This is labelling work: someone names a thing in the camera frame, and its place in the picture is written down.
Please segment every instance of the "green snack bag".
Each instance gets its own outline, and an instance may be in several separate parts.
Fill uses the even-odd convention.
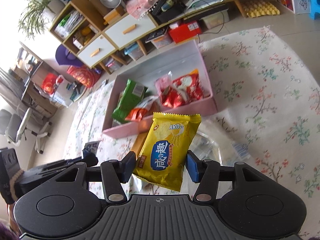
[[[130,111],[144,98],[147,87],[131,79],[128,79],[127,86],[123,91],[118,106],[112,113],[112,118],[119,123],[127,123],[124,119]]]

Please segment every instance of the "candy wrapper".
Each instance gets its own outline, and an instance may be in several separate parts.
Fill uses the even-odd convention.
[[[134,107],[134,109],[130,111],[125,120],[139,122],[143,117],[159,111],[159,105],[156,102],[158,98],[158,96],[149,96],[144,98]]]
[[[171,72],[159,78],[155,86],[163,106],[176,108],[203,98],[197,69],[172,81]]]
[[[112,118],[118,123],[126,123],[125,118],[130,111],[143,99],[147,87],[131,79],[128,79],[122,96],[119,97],[119,103],[112,113]]]
[[[200,123],[199,114],[154,113],[133,174],[152,184],[180,191],[187,151]]]

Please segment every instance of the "red snack bag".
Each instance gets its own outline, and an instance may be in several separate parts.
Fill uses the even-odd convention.
[[[155,86],[163,106],[176,108],[203,98],[197,69],[171,80],[170,73],[159,78]]]
[[[178,90],[183,90],[187,93],[189,96],[188,103],[203,98],[203,91],[199,82],[199,71],[197,69],[193,70],[187,75],[173,80],[172,83]]]
[[[156,100],[158,96],[149,96],[138,103],[125,118],[126,121],[139,122],[145,116],[152,115],[153,112],[159,111],[159,105]]]

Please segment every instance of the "metal screw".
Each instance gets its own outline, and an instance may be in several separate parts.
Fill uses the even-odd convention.
[[[124,199],[124,196],[122,196],[121,194],[112,194],[108,197],[108,199],[110,201],[114,201],[114,202],[117,202],[117,201],[121,201]]]
[[[208,194],[199,194],[196,196],[196,200],[201,201],[201,202],[206,202],[211,200],[211,196]]]

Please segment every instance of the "red bag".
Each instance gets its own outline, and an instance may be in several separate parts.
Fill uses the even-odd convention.
[[[85,65],[83,65],[82,67],[70,66],[67,70],[67,73],[73,76],[87,88],[93,87],[101,77],[101,74],[96,73],[92,69],[88,69]]]
[[[43,91],[49,95],[52,95],[54,93],[54,85],[56,84],[57,78],[58,76],[55,74],[49,73],[42,82],[41,88]]]

